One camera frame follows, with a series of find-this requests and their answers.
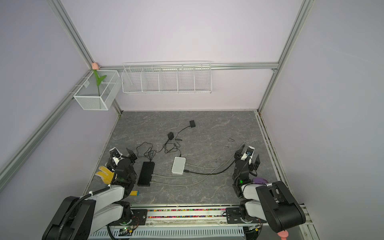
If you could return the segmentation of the black network switch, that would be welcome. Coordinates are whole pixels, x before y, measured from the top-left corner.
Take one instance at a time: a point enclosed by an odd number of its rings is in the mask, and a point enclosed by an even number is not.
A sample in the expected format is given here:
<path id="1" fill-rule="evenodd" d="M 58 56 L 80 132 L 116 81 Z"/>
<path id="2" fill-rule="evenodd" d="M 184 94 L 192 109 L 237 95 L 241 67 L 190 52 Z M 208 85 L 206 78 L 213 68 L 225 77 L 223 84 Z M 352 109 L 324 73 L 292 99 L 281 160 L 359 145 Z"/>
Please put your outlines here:
<path id="1" fill-rule="evenodd" d="M 143 162 L 140 176 L 137 182 L 137 185 L 139 187 L 149 187 L 151 185 L 154 168 L 155 168 L 154 162 Z"/>

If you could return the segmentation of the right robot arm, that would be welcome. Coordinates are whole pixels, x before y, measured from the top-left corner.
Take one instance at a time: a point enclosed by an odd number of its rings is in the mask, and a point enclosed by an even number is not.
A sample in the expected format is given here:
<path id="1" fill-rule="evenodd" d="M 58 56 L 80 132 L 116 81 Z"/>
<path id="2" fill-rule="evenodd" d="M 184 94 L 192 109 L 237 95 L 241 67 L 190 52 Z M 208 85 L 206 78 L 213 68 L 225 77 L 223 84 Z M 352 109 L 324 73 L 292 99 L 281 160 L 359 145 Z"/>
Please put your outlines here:
<path id="1" fill-rule="evenodd" d="M 238 198 L 239 214 L 234 219 L 243 223 L 267 223 L 276 233 L 303 225 L 307 219 L 304 210 L 282 181 L 255 183 L 260 157 L 253 159 L 255 148 L 242 146 L 234 154 L 233 189 Z"/>

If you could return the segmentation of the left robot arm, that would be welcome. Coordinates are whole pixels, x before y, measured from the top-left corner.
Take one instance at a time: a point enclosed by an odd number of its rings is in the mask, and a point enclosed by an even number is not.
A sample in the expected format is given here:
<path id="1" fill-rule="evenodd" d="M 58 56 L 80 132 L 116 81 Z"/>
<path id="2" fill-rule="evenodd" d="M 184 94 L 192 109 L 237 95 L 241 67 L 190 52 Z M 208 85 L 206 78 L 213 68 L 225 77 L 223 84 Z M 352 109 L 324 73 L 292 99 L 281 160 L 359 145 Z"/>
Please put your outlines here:
<path id="1" fill-rule="evenodd" d="M 125 156 L 117 148 L 110 150 L 106 167 L 113 173 L 112 180 L 82 197 L 65 198 L 43 233 L 44 240 L 86 240 L 115 221 L 127 225 L 135 219 L 124 199 L 137 181 L 134 164 L 138 157 L 132 150 L 127 152 Z"/>

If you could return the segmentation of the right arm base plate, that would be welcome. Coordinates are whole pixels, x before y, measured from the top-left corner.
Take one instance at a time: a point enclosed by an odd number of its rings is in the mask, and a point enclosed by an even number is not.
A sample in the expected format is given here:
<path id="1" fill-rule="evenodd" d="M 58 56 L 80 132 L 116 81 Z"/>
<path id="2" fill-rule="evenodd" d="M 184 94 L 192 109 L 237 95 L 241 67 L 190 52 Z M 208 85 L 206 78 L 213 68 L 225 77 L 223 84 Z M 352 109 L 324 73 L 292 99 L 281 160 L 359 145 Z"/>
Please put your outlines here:
<path id="1" fill-rule="evenodd" d="M 250 217 L 246 212 L 242 211 L 240 207 L 237 208 L 226 208 L 222 214 L 225 217 L 228 224 L 266 224 L 267 221 L 257 218 Z"/>

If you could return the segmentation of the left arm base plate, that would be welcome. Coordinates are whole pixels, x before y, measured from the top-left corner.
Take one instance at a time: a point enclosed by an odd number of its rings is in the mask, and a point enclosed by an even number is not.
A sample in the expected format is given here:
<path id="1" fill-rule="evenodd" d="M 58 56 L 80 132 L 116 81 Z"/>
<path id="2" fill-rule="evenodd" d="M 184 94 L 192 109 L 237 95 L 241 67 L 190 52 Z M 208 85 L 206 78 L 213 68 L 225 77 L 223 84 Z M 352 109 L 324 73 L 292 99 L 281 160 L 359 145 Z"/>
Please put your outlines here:
<path id="1" fill-rule="evenodd" d="M 133 209 L 128 217 L 118 220 L 121 226 L 143 226 L 147 221 L 147 209 Z"/>

